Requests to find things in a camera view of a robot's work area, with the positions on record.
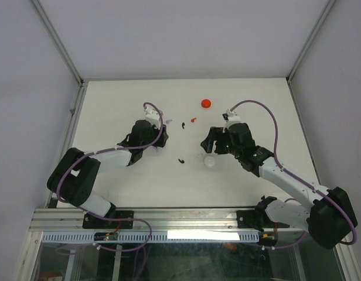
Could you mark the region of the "white earbud charging case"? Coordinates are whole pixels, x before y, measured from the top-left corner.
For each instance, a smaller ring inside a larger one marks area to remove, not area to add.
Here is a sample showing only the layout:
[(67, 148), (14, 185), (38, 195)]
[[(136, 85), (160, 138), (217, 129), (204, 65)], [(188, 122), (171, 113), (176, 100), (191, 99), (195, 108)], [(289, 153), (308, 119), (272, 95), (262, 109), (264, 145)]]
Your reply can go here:
[(215, 166), (215, 158), (211, 155), (207, 155), (205, 156), (205, 158), (203, 159), (204, 165), (208, 168), (214, 167)]

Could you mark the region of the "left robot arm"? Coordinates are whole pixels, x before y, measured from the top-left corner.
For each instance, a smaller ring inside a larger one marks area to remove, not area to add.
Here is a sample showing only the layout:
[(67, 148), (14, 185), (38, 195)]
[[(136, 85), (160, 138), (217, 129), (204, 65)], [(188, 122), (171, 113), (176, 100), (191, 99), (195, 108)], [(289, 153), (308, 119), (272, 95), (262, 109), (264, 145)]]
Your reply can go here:
[(103, 152), (86, 153), (70, 148), (64, 154), (49, 179), (47, 188), (59, 201), (71, 204), (95, 216), (102, 227), (115, 223), (116, 206), (93, 191), (98, 174), (138, 162), (150, 146), (162, 148), (168, 140), (166, 125), (153, 125), (138, 120), (125, 139)]

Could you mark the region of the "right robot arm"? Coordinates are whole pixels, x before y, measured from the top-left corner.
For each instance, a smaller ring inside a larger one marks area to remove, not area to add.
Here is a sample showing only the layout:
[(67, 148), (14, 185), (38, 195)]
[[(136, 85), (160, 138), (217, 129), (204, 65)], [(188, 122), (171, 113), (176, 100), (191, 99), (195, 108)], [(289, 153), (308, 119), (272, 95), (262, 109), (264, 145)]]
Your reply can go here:
[(345, 190), (329, 189), (307, 182), (291, 172), (270, 150), (256, 145), (247, 124), (238, 123), (229, 128), (211, 127), (201, 142), (206, 153), (232, 155), (244, 170), (266, 180), (290, 195), (297, 204), (276, 197), (262, 197), (254, 211), (243, 217), (250, 228), (263, 231), (271, 224), (282, 223), (301, 229), (325, 249), (343, 243), (352, 234), (356, 242), (357, 219)]

